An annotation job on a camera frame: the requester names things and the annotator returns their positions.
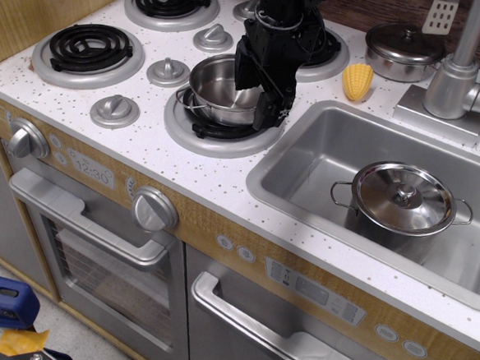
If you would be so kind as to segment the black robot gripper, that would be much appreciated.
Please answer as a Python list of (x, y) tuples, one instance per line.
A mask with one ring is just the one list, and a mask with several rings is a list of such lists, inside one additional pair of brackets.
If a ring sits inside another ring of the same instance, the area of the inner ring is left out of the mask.
[(319, 12), (298, 13), (276, 21), (259, 7), (256, 19), (244, 21), (246, 33), (234, 56), (235, 89), (263, 91), (256, 104), (253, 129), (278, 127), (289, 115), (296, 94), (296, 72), (316, 50), (325, 32)]

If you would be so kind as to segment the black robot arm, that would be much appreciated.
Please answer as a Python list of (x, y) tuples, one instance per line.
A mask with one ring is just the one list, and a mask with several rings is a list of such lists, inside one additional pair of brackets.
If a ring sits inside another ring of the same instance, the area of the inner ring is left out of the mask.
[(296, 94), (296, 72), (308, 62), (325, 36), (319, 4), (324, 0), (259, 0), (254, 18), (234, 56), (236, 90), (260, 86), (253, 129), (278, 127)]

